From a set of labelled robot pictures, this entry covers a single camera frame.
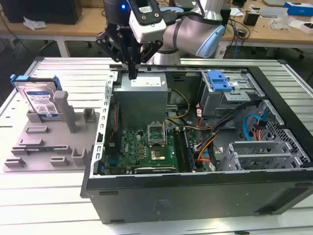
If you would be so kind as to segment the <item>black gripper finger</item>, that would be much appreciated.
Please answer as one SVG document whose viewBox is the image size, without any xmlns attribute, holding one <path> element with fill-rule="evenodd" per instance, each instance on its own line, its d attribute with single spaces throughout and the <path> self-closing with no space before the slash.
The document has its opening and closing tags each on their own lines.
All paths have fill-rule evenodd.
<svg viewBox="0 0 313 235">
<path fill-rule="evenodd" d="M 95 42 L 115 62 L 121 62 L 124 65 L 128 70 L 129 79 L 133 78 L 133 62 L 122 33 L 117 34 L 117 42 L 108 33 L 98 34 Z"/>
<path fill-rule="evenodd" d="M 137 72 L 140 65 L 148 62 L 162 46 L 163 41 L 152 41 L 144 44 L 135 41 L 133 43 L 132 79 L 137 78 Z"/>
</svg>

